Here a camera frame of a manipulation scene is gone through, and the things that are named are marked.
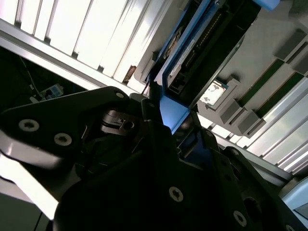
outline cable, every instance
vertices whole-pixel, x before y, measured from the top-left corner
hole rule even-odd
[[[38,94],[40,97],[44,98],[44,96],[42,96],[42,94],[38,91],[37,87],[35,86],[35,83],[34,83],[34,81],[33,81],[33,78],[32,78],[32,76],[31,76],[31,74],[30,74],[30,72],[29,72],[29,70],[28,70],[28,68],[27,68],[27,65],[25,64],[23,58],[20,57],[20,56],[19,56],[19,58],[20,58],[21,62],[23,63],[23,65],[25,66],[27,72],[28,72],[28,75],[29,75],[29,77],[30,77],[32,86],[34,87],[35,91],[37,92],[37,94]]]
[[[39,217],[38,217],[38,220],[37,220],[37,223],[36,223],[36,225],[35,225],[33,231],[36,231],[36,230],[37,230],[37,227],[38,227],[38,225],[39,225],[39,221],[40,221],[40,218],[42,217],[42,215],[43,215],[43,212],[40,213],[40,215],[39,215]]]

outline screw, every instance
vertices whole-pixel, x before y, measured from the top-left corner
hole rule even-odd
[[[119,97],[119,98],[124,98],[124,95],[121,94],[120,92],[117,92],[116,95],[117,95],[117,97]]]
[[[170,187],[169,195],[176,202],[182,202],[184,199],[184,196],[181,190],[174,186]]]
[[[22,131],[37,131],[39,129],[39,123],[33,119],[23,119],[18,123],[19,128]]]
[[[206,133],[207,133],[207,135],[208,135],[209,137],[212,137],[212,136],[213,136],[213,134],[212,134],[210,131],[206,131]]]
[[[290,225],[286,225],[285,228],[287,231],[295,231]]]
[[[237,223],[240,224],[240,226],[246,227],[247,220],[246,220],[246,218],[244,217],[244,215],[240,211],[235,210],[233,212],[233,216],[234,216],[235,220],[237,221]]]
[[[231,152],[232,152],[234,155],[239,155],[239,152],[238,152],[237,150],[234,150],[234,149],[233,149]]]
[[[72,137],[66,133],[58,133],[53,139],[54,142],[60,146],[68,146],[72,143]]]

